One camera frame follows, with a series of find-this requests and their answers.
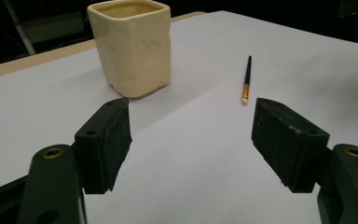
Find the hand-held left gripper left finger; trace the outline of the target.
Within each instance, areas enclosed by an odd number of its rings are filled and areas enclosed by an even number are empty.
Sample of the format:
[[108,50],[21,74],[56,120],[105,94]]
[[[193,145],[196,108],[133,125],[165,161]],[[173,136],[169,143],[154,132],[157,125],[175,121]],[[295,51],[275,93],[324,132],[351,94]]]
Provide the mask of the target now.
[[129,100],[103,104],[75,134],[87,194],[112,191],[131,145]]

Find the white metal table leg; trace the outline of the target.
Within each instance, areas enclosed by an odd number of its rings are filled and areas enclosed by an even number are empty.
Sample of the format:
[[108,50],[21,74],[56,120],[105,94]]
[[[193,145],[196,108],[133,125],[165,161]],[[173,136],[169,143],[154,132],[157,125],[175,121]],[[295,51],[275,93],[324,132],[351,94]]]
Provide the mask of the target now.
[[82,0],[3,0],[29,55],[34,44],[84,32]]

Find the cream ceramic square cup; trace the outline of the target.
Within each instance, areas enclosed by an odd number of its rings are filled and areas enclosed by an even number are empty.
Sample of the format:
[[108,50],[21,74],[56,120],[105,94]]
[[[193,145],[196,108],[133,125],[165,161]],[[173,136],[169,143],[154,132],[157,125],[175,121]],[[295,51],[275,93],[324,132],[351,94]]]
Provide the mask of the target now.
[[154,0],[110,0],[88,6],[107,82],[137,98],[166,86],[172,73],[171,9]]

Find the light wooden table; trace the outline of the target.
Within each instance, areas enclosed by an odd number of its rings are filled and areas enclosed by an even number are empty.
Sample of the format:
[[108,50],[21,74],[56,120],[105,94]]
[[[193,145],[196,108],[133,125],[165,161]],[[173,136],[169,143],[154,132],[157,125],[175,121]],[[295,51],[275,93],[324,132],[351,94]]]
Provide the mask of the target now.
[[21,58],[7,63],[0,63],[0,77],[20,71],[26,68],[37,66],[42,63],[48,63],[51,61],[59,60],[64,57],[68,57],[74,54],[78,54],[83,51],[95,49],[96,44],[94,40],[87,40],[74,45],[66,46],[59,49],[42,52],[29,57]]

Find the dark-handled paintbrush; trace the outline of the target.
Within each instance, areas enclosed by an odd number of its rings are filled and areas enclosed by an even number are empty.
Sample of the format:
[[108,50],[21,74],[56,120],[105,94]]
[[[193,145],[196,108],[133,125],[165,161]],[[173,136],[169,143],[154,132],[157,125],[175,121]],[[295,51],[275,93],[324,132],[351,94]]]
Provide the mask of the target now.
[[251,69],[252,69],[252,56],[249,56],[247,66],[246,66],[246,70],[245,70],[243,93],[242,93],[242,103],[244,105],[246,105],[248,103],[248,101],[249,101]]

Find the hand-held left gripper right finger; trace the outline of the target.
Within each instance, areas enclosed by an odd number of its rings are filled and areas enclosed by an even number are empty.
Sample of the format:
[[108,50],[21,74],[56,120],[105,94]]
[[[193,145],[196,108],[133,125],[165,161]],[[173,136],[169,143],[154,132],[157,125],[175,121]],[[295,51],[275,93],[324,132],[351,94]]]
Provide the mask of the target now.
[[316,164],[329,134],[288,106],[257,98],[251,139],[267,164],[293,193],[311,193]]

